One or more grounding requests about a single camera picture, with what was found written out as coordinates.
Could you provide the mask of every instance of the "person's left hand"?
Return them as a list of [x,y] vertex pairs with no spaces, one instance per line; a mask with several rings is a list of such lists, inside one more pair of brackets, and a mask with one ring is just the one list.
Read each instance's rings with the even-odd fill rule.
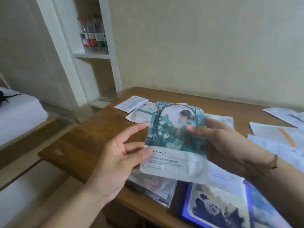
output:
[[144,148],[144,142],[126,143],[128,138],[146,128],[147,123],[139,123],[125,129],[109,141],[87,183],[85,189],[101,203],[113,200],[125,184],[131,170],[152,156],[151,148]]

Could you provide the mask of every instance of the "hand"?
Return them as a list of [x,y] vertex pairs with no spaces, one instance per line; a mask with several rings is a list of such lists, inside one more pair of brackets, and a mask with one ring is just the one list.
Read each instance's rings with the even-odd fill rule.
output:
[[151,148],[144,142],[126,143],[128,138],[147,127],[147,123],[131,126],[109,141],[87,183],[85,189],[98,196],[101,203],[113,200],[125,184],[131,170],[152,156]]
[[207,138],[208,160],[228,172],[251,179],[264,171],[273,154],[243,137],[223,122],[205,118],[206,127],[186,125],[197,137]]

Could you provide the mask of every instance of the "black bag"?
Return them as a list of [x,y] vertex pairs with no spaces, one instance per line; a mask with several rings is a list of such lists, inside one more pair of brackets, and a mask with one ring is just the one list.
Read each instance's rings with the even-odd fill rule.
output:
[[14,96],[17,96],[17,95],[20,95],[20,94],[15,94],[15,95],[10,95],[10,96],[4,96],[4,93],[2,91],[0,91],[0,106],[1,106],[1,104],[2,104],[3,101],[9,102],[7,100],[8,98],[11,98],[11,97],[14,97]]

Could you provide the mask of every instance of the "wooden table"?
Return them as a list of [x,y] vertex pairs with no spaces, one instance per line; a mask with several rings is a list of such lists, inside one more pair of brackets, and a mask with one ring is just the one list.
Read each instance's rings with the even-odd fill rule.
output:
[[[188,105],[200,107],[205,113],[232,116],[235,129],[244,136],[252,134],[249,122],[289,126],[262,111],[264,106],[133,87],[123,91],[122,96],[113,103],[42,150],[40,157],[85,183],[105,143],[128,126],[134,125],[134,122],[125,118],[127,113],[114,108],[133,95],[147,98],[150,102],[186,102]],[[147,131],[148,128],[133,135],[129,142],[144,141]],[[192,227],[175,217],[166,207],[126,187],[121,190],[116,200],[160,227]]]

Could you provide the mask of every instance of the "bed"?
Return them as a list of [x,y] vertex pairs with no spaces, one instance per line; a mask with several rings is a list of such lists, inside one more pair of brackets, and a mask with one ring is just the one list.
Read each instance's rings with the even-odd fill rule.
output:
[[[0,87],[4,95],[19,92]],[[18,95],[2,102],[0,106],[0,146],[34,129],[45,122],[47,112],[38,99],[29,95]]]

